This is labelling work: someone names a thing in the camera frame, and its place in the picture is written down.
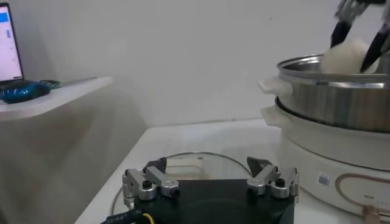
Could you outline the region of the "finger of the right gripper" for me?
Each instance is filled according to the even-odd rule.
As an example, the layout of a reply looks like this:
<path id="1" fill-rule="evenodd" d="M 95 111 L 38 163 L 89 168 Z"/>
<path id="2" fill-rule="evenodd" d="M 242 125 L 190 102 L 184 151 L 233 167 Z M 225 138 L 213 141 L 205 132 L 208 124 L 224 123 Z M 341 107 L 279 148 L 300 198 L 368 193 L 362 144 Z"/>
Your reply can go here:
<path id="1" fill-rule="evenodd" d="M 368 8 L 369 3 L 359 0 L 340 1 L 335 17 L 338 20 L 331 35 L 330 47 L 341 44 L 347 37 L 354 21 Z"/>
<path id="2" fill-rule="evenodd" d="M 360 71 L 365 72 L 377 61 L 377 59 L 389 50 L 389 0 L 363 0 L 361 2 L 368 5 L 384 6 L 382 15 L 383 24 L 372 40 L 361 64 Z"/>

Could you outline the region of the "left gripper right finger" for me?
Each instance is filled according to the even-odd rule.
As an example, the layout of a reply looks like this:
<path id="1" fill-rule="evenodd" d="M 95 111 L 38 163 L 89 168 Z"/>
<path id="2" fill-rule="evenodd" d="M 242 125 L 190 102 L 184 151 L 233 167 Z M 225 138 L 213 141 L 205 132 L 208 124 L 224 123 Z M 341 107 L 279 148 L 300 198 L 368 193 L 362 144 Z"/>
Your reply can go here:
<path id="1" fill-rule="evenodd" d="M 274 198 L 292 198 L 295 203 L 299 200 L 299 173 L 295 167 L 280 169 L 266 159 L 247 157 L 247 165 L 251 178 L 247 180 L 247 189 L 256 196 L 266 193 Z"/>

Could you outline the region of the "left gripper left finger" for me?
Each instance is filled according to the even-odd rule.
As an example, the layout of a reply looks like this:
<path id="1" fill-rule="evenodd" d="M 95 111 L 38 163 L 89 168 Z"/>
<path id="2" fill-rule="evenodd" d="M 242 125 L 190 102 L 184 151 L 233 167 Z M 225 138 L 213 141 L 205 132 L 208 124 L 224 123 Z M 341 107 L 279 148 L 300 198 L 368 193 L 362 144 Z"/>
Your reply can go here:
<path id="1" fill-rule="evenodd" d="M 122 175 L 122 193 L 125 200 L 139 198 L 150 201 L 162 196 L 177 198 L 180 195 L 179 182 L 165 174 L 167 158 L 149 161 L 140 170 L 127 169 Z"/>

